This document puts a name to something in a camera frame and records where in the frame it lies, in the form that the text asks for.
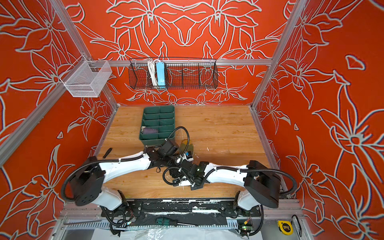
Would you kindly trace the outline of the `purple striped sock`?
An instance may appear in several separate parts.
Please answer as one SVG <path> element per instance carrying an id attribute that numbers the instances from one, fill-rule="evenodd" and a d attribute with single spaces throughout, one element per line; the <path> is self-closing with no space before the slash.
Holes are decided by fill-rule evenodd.
<path id="1" fill-rule="evenodd" d="M 158 132 L 159 132 L 158 129 L 147 128 L 147 127 L 142 127 L 142 130 L 141 130 L 141 133 L 143 135 L 146 135 L 146 134 L 157 134 Z"/>

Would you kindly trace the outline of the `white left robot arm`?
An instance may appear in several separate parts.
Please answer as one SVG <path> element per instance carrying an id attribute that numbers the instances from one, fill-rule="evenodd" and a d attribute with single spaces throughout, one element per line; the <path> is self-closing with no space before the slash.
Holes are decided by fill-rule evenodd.
<path id="1" fill-rule="evenodd" d="M 137 171 L 169 166 L 176 158 L 179 146 L 174 140 L 166 140 L 155 147 L 115 160 L 101 160 L 89 157 L 64 181 L 62 198 L 81 207 L 96 204 L 114 211 L 123 204 L 123 194 L 104 186 L 108 181 Z"/>

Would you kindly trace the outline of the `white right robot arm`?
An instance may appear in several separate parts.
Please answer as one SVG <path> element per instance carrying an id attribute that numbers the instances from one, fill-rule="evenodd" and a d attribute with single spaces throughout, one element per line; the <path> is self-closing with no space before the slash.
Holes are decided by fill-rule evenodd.
<path id="1" fill-rule="evenodd" d="M 205 184 L 224 183 L 243 187 L 237 197 L 237 206 L 249 211 L 261 205 L 271 209 L 279 207 L 279 200 L 292 194 L 298 183 L 293 176 L 278 170 L 269 169 L 258 161 L 250 161 L 243 166 L 221 166 L 209 162 L 199 165 L 183 163 L 177 167 L 182 179 L 192 190 Z"/>

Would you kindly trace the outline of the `green striped sock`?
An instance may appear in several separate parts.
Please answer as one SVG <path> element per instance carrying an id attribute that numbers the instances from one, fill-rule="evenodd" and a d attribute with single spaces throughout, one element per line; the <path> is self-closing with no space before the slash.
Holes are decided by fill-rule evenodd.
<path id="1" fill-rule="evenodd" d="M 181 144 L 180 144 L 180 153 L 182 154 L 184 151 L 186 152 L 191 152 L 193 154 L 194 152 L 194 145 L 193 145 L 193 142 L 190 140 L 188 142 L 187 139 L 184 139 L 182 140 Z"/>

